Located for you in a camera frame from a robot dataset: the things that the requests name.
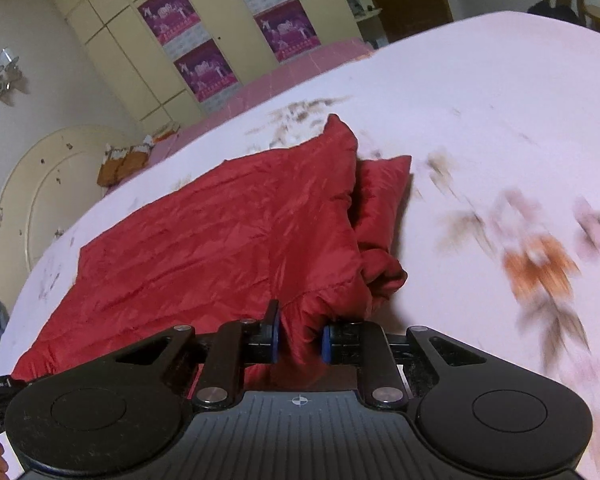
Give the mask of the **red padded jacket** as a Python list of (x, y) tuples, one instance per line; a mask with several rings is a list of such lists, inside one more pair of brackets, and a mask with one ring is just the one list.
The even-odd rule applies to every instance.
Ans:
[(250, 389), (302, 389), (324, 374), (335, 318), (369, 318), (406, 280), (391, 246), (411, 157), (366, 160), (336, 116), (294, 148), (223, 162), (84, 246), (78, 274), (15, 378), (32, 380), (177, 325), (212, 333), (279, 304), (285, 336)]

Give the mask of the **dark clothes on chair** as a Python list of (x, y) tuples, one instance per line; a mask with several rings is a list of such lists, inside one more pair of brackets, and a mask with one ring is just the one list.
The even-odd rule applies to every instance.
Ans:
[(581, 20), (570, 6), (551, 6), (547, 1), (540, 1), (530, 6), (529, 14), (544, 16), (544, 18), (554, 18), (554, 20), (581, 25)]

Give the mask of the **white floral bed sheet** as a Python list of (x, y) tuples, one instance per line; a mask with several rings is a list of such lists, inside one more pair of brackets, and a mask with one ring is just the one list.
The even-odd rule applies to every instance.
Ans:
[(9, 373), (76, 279), (80, 248), (221, 162), (298, 144), (338, 115), (364, 158), (407, 155), (408, 279), (377, 313), (427, 325), (585, 398), (600, 479), (600, 34), (529, 14), (470, 18), (344, 64), (216, 127), (97, 203), (46, 250), (0, 342)]

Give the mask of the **cream curved headboard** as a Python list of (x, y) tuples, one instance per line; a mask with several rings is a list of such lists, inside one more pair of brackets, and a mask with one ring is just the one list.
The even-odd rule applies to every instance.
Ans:
[(107, 146), (135, 141), (98, 125), (57, 130), (24, 154), (0, 193), (0, 300), (11, 311), (38, 260), (95, 205)]

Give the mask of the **bottom left purple poster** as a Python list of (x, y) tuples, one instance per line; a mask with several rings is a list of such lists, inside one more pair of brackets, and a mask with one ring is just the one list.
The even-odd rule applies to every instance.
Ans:
[(174, 65), (199, 103), (209, 101), (238, 84), (237, 77), (213, 40), (184, 54)]

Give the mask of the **pink checked bed cover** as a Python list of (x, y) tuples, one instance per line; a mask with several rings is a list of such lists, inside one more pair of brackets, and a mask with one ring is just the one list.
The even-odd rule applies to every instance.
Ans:
[(273, 99), (274, 96), (279, 96), (298, 84), (334, 70), (343, 64), (369, 56), (373, 52), (374, 50), (368, 44), (361, 39), (354, 38), (318, 47), (294, 60), (280, 64), (271, 73), (251, 81), (250, 84), (246, 84), (245, 87), (238, 90), (218, 112), (195, 125), (181, 129), (166, 140), (158, 142), (152, 149), (145, 168), (160, 164), (209, 130)]

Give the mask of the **bottom right purple poster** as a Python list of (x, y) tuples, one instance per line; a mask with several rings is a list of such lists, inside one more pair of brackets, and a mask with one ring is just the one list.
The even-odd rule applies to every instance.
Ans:
[(321, 45), (299, 0), (289, 0), (254, 17), (279, 63), (287, 62)]

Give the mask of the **cream wardrobe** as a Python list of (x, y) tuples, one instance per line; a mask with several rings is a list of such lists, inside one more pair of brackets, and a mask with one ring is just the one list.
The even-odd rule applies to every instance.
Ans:
[[(137, 10), (146, 0), (52, 1), (96, 70), (146, 132), (167, 122), (196, 124), (218, 112), (246, 84), (294, 60), (279, 63), (254, 20), (289, 0), (189, 0), (200, 22), (164, 46)], [(299, 1), (320, 47), (363, 41), (347, 0)], [(218, 46), (238, 84), (199, 103), (174, 62), (208, 40)]]

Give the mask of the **cream corner shelf unit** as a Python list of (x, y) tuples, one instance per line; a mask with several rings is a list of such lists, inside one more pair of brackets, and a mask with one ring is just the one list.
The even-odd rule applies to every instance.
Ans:
[(388, 44), (388, 38), (380, 20), (382, 9), (375, 0), (347, 0), (362, 39), (378, 50)]

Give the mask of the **top left purple poster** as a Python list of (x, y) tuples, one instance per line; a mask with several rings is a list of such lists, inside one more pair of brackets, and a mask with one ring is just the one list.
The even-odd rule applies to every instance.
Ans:
[(162, 46), (200, 22), (189, 0), (146, 0), (137, 10)]

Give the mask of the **wall lamp fixture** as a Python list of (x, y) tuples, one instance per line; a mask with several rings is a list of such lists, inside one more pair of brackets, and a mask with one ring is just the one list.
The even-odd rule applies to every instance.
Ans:
[(0, 99), (21, 79), (19, 56), (12, 49), (3, 48), (0, 52)]

